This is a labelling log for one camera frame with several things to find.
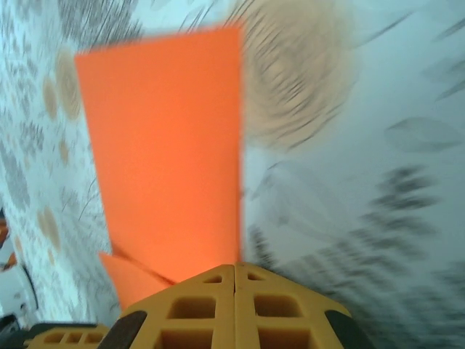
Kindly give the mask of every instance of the folded paper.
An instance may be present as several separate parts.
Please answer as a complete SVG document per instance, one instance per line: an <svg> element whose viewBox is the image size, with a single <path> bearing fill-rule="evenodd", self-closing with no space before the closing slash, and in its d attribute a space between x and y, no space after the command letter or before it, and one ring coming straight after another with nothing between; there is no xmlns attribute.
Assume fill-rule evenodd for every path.
<svg viewBox="0 0 465 349"><path fill-rule="evenodd" d="M239 32L75 59L110 239L119 255L174 282L239 260ZM103 260L121 280L136 273L129 260Z"/></svg>

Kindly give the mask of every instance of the patterned fabric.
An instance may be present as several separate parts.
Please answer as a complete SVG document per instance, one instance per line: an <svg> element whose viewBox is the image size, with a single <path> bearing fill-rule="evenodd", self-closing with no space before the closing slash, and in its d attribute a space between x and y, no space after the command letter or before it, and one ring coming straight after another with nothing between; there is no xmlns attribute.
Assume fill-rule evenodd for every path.
<svg viewBox="0 0 465 349"><path fill-rule="evenodd" d="M276 125L270 95L273 112L288 111L281 103L315 101L319 79L341 78L302 64L330 57L351 76L339 90L325 83L339 102L324 105L329 117L299 115L320 123L284 142L308 139L300 151L246 146L246 259L344 303L379 348L465 348L465 2L345 1L353 40L325 56L330 23L319 23L318 45L297 40L300 27L282 36L288 18L259 1L1 0L0 202L38 319L111 325L119 312L97 257L110 243L73 55L241 17L254 131L260 119ZM298 45L312 49L290 54Z"/></svg>

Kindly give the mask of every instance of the orange paper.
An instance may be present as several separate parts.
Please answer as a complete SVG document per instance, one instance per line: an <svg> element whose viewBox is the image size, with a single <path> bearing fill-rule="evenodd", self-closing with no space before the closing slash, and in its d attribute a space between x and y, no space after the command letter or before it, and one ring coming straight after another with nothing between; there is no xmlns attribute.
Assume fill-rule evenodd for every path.
<svg viewBox="0 0 465 349"><path fill-rule="evenodd" d="M239 28L76 57L110 238L173 281L239 256Z"/></svg>
<svg viewBox="0 0 465 349"><path fill-rule="evenodd" d="M113 281L122 310L171 286L123 258L100 253L100 260Z"/></svg>

